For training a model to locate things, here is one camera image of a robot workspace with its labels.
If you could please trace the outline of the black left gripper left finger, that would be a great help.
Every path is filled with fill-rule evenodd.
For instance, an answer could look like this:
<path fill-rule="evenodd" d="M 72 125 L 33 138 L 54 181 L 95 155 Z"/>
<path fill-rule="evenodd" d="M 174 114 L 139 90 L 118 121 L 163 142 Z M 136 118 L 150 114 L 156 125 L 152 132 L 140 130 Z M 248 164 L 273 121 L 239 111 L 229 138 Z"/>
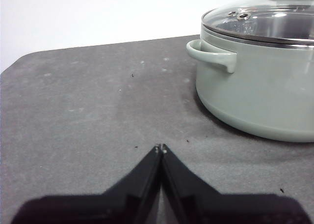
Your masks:
<path fill-rule="evenodd" d="M 102 194 L 53 195 L 25 202 L 14 224 L 155 223 L 160 189 L 160 146 Z"/>

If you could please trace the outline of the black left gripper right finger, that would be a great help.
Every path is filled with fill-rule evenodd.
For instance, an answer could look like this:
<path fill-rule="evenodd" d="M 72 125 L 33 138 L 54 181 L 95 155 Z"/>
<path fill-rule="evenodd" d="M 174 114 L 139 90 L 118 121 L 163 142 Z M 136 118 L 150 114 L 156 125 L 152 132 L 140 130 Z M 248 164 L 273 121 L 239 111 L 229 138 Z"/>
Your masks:
<path fill-rule="evenodd" d="M 166 145 L 162 186 L 180 224 L 310 224 L 301 204 L 275 194 L 222 194 L 194 174 Z"/>

